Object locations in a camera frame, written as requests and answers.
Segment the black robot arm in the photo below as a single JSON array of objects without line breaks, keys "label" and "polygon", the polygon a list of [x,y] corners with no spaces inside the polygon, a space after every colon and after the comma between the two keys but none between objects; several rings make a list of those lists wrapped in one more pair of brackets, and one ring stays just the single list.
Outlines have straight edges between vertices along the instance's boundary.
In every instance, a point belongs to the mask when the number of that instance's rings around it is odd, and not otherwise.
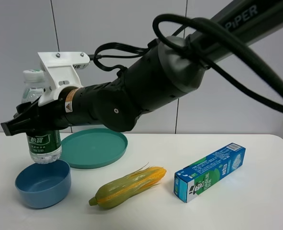
[{"label": "black robot arm", "polygon": [[250,44],[283,28],[283,0],[234,0],[213,18],[161,14],[146,48],[122,43],[82,52],[40,52],[47,86],[32,103],[17,106],[1,127],[7,136],[83,125],[130,131],[151,113],[199,88],[214,69],[238,90],[283,114],[283,105],[239,83],[218,66],[236,55],[283,98],[283,81]]}]

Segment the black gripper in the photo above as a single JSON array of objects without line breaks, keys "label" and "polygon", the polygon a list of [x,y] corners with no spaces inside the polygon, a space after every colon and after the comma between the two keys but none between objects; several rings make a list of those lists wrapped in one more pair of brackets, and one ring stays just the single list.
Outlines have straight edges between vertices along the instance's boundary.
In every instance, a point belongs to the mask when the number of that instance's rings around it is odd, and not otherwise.
[{"label": "black gripper", "polygon": [[14,136],[20,133],[62,130],[70,126],[79,126],[78,120],[72,118],[73,113],[67,113],[65,110],[66,98],[69,93],[77,90],[78,88],[73,87],[65,88],[57,100],[43,106],[39,106],[38,99],[32,103],[19,104],[14,118],[0,124],[5,135]]}]

